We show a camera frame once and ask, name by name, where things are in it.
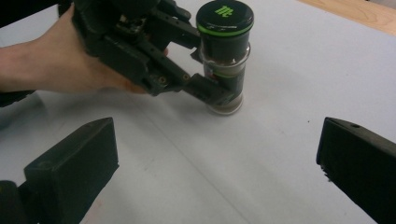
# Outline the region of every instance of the green logo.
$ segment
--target green logo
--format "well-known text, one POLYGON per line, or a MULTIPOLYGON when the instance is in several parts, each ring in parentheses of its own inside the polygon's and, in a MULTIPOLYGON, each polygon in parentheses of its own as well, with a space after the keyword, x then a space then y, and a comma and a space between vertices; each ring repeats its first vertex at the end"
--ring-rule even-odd
POLYGON ((229 16, 233 15, 233 9, 226 6, 223 6, 222 8, 216 10, 215 12, 225 18, 228 18, 229 16))

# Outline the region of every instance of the robotic hand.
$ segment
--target robotic hand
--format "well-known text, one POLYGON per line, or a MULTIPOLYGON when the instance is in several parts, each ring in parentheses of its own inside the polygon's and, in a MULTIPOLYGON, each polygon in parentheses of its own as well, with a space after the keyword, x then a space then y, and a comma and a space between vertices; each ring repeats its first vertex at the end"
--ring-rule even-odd
MULTIPOLYGON (((73 23, 87 52, 155 96, 185 91, 208 105, 233 93, 214 80, 192 77, 168 59, 170 42, 199 48, 189 11, 173 0, 75 0, 73 23)), ((197 50, 191 55, 200 61, 197 50)))

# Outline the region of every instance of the white table surface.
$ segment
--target white table surface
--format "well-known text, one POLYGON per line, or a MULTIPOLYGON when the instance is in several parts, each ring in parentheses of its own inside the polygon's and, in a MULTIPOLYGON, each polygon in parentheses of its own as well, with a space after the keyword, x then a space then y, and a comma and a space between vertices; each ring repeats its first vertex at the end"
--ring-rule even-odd
MULTIPOLYGON (((178 1, 193 15, 207 1, 178 1)), ((0 110, 0 179, 81 125, 115 121, 120 168, 81 223, 375 223, 316 165, 325 117, 396 142, 396 37, 287 0, 255 12, 242 109, 214 116, 186 93, 38 91, 0 110)), ((43 34, 51 7, 0 29, 0 44, 43 34)), ((170 46, 191 74, 202 67, 170 46)))

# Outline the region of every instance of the wooden edge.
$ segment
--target wooden edge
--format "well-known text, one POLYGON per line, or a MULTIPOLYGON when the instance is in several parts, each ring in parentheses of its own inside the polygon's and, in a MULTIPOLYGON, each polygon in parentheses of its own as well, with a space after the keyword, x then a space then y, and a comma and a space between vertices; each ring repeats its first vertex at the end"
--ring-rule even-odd
POLYGON ((298 0, 366 26, 396 35, 396 10, 364 0, 298 0))

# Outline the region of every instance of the green stripe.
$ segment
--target green stripe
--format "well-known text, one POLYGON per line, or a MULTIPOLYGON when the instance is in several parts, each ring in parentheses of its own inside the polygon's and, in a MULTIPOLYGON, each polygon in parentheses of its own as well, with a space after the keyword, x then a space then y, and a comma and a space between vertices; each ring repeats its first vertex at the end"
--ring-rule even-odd
POLYGON ((218 31, 212 31, 212 30, 208 30, 206 29, 204 26, 198 24, 198 30, 204 34, 207 35, 216 35, 216 36, 233 36, 233 35, 241 35, 244 32, 250 30, 250 28, 253 26, 253 23, 251 23, 247 28, 240 30, 240 31, 234 31, 234 32, 218 32, 218 31))

